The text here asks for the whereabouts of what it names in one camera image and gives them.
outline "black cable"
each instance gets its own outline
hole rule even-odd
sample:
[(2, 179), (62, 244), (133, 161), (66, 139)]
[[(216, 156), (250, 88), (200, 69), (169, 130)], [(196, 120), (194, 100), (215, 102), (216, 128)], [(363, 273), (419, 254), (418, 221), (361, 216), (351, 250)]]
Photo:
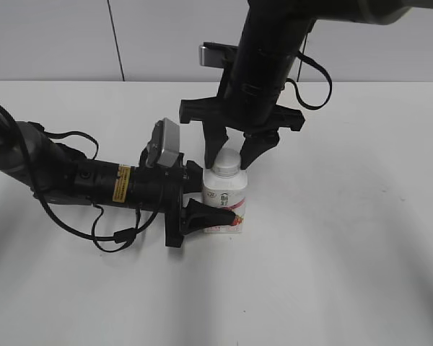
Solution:
[(297, 100), (298, 102), (307, 110), (319, 110), (322, 107), (324, 107), (326, 104), (328, 104), (328, 102), (331, 99), (332, 96), (332, 88), (333, 88), (333, 82), (332, 82), (332, 78), (331, 75), (327, 72), (327, 70), (325, 68), (323, 68), (319, 63), (317, 63), (316, 61), (314, 61), (313, 59), (311, 59), (310, 57), (304, 55), (301, 52), (297, 53), (298, 58), (305, 62), (307, 65), (310, 65), (313, 68), (316, 68), (322, 75), (324, 75), (325, 79), (327, 80), (328, 84), (329, 84), (329, 93), (327, 95), (327, 98), (325, 99), (324, 103), (319, 105), (319, 106), (312, 106), (309, 105), (308, 103), (306, 103), (305, 101), (303, 101), (302, 95), (300, 95), (299, 93), (299, 89), (298, 89), (298, 85), (296, 83), (296, 81), (294, 81), (291, 78), (288, 78), (286, 80), (286, 82), (291, 83), (294, 88), (295, 88), (295, 94), (297, 95)]
[[(92, 237), (93, 237), (93, 244), (102, 252), (107, 252), (109, 254), (113, 254), (114, 252), (119, 252), (122, 251), (124, 249), (126, 249), (127, 247), (131, 246), (133, 244), (133, 242), (135, 241), (135, 237), (132, 236), (130, 238), (130, 240), (126, 241), (121, 247), (114, 249), (114, 250), (106, 250), (105, 248), (103, 248), (99, 241), (97, 240), (97, 237), (95, 235), (95, 229), (96, 229), (96, 225), (98, 223), (98, 221), (101, 219), (101, 216), (104, 215), (104, 208), (101, 205), (96, 205), (94, 204), (93, 207), (95, 207), (96, 209), (100, 209), (101, 213), (99, 214), (99, 216), (95, 219), (95, 222), (93, 222), (93, 226), (92, 226)], [(136, 225), (139, 224), (139, 219), (138, 219), (138, 213), (136, 214)]]
[[(305, 49), (306, 49), (306, 44), (308, 41), (308, 35), (310, 33), (307, 33), (305, 36), (305, 41), (303, 42), (303, 50), (302, 50), (302, 54), (305, 54)], [(297, 76), (297, 83), (300, 81), (300, 74), (302, 73), (302, 67), (303, 67), (303, 60), (300, 59), (300, 65), (298, 66), (298, 76)]]
[(98, 156), (100, 145), (98, 141), (92, 136), (90, 136), (88, 133), (81, 132), (81, 131), (69, 131), (64, 133), (52, 133), (52, 132), (43, 131), (43, 133), (50, 139), (65, 139), (66, 137), (69, 136), (80, 136), (86, 138), (87, 140), (89, 140), (90, 142), (96, 145), (96, 152), (95, 155), (93, 155), (92, 160), (96, 159), (96, 156)]
[(144, 230), (146, 230), (149, 226), (151, 226), (151, 223), (154, 222), (154, 219), (156, 218), (157, 214), (160, 211), (160, 207), (162, 205), (162, 199), (164, 197), (164, 185), (162, 184), (162, 188), (160, 190), (160, 196), (159, 196), (159, 201), (157, 202), (157, 206), (155, 208), (155, 210), (152, 212), (151, 216), (147, 219), (147, 221), (144, 223), (143, 226), (139, 227), (139, 221), (141, 219), (141, 210), (139, 209), (139, 207), (136, 207), (136, 222), (135, 222), (135, 228), (134, 229), (124, 229), (122, 231), (119, 232), (115, 232), (115, 236), (118, 235), (118, 238), (123, 238), (126, 237), (125, 240), (126, 242), (119, 247), (118, 249), (114, 249), (114, 250), (106, 250), (104, 249), (99, 242), (96, 240), (96, 235), (95, 235), (95, 229), (96, 229), (96, 225), (98, 223), (98, 221), (101, 219), (102, 215), (104, 214), (104, 208), (100, 205), (96, 205), (94, 204), (93, 206), (96, 209), (100, 209), (101, 213), (99, 214), (99, 216), (95, 219), (95, 222), (93, 223), (92, 226), (92, 237), (93, 237), (93, 244), (95, 244), (95, 246), (103, 251), (103, 252), (107, 252), (107, 253), (114, 253), (114, 252), (119, 252), (122, 251), (124, 249), (126, 249), (127, 247), (131, 246), (133, 244), (133, 242), (135, 241), (135, 238), (138, 234), (140, 234), (141, 232), (143, 232)]

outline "white table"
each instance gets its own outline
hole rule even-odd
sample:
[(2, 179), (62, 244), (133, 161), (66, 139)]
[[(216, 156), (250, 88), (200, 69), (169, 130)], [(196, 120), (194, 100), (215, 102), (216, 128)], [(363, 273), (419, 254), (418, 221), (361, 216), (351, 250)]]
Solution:
[[(312, 102), (326, 93), (301, 87)], [(216, 90), (4, 81), (0, 103), (135, 165), (158, 119), (178, 121), (180, 99)], [(293, 98), (288, 87), (281, 103)], [(244, 233), (195, 234), (183, 250), (164, 247), (159, 217), (132, 249), (102, 254), (0, 173), (0, 345), (433, 345), (433, 83), (336, 84), (305, 117), (250, 167)], [(181, 129), (186, 158), (202, 164), (201, 125)], [(97, 215), (54, 209), (85, 231)], [(99, 232), (133, 221), (110, 208)]]

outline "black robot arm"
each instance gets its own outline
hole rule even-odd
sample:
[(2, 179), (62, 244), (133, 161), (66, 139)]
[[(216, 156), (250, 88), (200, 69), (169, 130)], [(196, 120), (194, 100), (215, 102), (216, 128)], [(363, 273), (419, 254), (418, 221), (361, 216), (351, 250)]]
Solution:
[[(183, 206), (183, 195), (202, 190), (202, 168), (183, 163), (178, 125), (165, 118), (157, 122), (151, 141), (137, 167), (88, 159), (82, 152), (51, 138), (40, 124), (15, 122), (0, 106), (0, 171), (31, 187), (47, 214), (63, 229), (101, 248), (101, 241), (131, 245), (158, 213), (165, 215), (165, 245), (181, 247), (183, 237), (211, 226), (231, 224), (235, 214), (195, 200)], [(143, 226), (120, 230), (112, 236), (95, 236), (67, 226), (48, 204), (111, 205), (152, 212)]]
[(201, 65), (223, 68), (216, 97), (183, 100), (180, 121), (201, 121), (210, 168), (227, 141), (226, 127), (244, 133), (242, 168), (279, 142), (280, 127), (300, 131), (299, 110), (276, 105), (299, 47), (318, 19), (386, 25), (433, 0), (248, 0), (238, 47), (204, 43)]

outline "black mount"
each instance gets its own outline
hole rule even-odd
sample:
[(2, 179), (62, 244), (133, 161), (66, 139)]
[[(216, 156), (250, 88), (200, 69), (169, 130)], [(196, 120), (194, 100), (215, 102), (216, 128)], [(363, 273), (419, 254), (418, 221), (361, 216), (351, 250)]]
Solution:
[(206, 99), (182, 100), (180, 122), (201, 121), (205, 137), (205, 165), (213, 166), (220, 149), (227, 142), (226, 127), (242, 131), (245, 136), (240, 151), (241, 169), (247, 169), (260, 155), (274, 148), (279, 143), (279, 128), (300, 131), (305, 118), (299, 110), (274, 105), (267, 121), (262, 125), (248, 125), (237, 115), (231, 114), (224, 99), (229, 87), (229, 77), (237, 55), (237, 47), (219, 43), (204, 43), (201, 49), (207, 54), (207, 60), (201, 64), (223, 68), (223, 76), (216, 97)]

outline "product label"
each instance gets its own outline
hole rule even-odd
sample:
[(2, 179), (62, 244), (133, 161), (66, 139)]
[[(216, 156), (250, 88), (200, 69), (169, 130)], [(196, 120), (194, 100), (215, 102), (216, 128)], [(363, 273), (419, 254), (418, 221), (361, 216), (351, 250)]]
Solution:
[(113, 202), (125, 203), (127, 198), (128, 182), (130, 181), (130, 166), (119, 164), (117, 180), (115, 181)]
[(240, 233), (245, 214), (244, 190), (212, 190), (204, 187), (204, 204), (235, 212), (236, 219), (231, 226), (217, 226), (205, 229), (206, 233)]

